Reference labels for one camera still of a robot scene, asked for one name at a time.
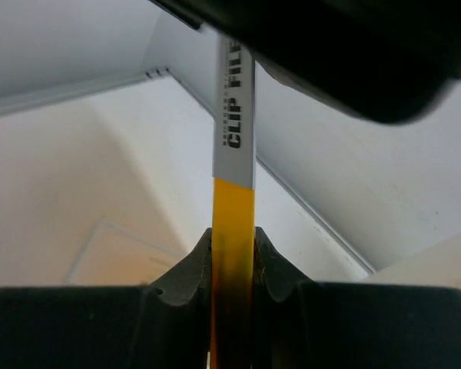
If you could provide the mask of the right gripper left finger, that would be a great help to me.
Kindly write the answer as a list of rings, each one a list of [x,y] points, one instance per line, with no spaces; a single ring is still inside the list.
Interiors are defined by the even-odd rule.
[[[211,335],[211,229],[152,285],[145,312],[147,368],[205,368]]]

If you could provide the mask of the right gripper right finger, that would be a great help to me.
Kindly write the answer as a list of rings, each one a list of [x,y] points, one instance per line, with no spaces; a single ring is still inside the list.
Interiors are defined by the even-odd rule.
[[[253,368],[305,368],[310,364],[307,319],[300,292],[310,279],[255,230]]]

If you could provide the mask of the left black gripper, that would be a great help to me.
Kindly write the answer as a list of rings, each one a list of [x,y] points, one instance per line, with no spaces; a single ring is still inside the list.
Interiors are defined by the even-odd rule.
[[[384,125],[418,120],[461,81],[461,1],[160,1],[242,42],[275,79]]]

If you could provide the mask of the orange plastic folder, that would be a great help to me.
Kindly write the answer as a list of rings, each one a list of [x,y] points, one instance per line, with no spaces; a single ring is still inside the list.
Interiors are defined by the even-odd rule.
[[[221,35],[211,232],[212,368],[249,368],[254,270],[255,61]]]

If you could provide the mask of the clear sleeve with documents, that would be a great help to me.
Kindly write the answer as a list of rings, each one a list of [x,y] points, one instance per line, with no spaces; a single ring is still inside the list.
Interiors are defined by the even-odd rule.
[[[187,252],[157,244],[110,221],[100,221],[64,276],[70,285],[150,284]]]

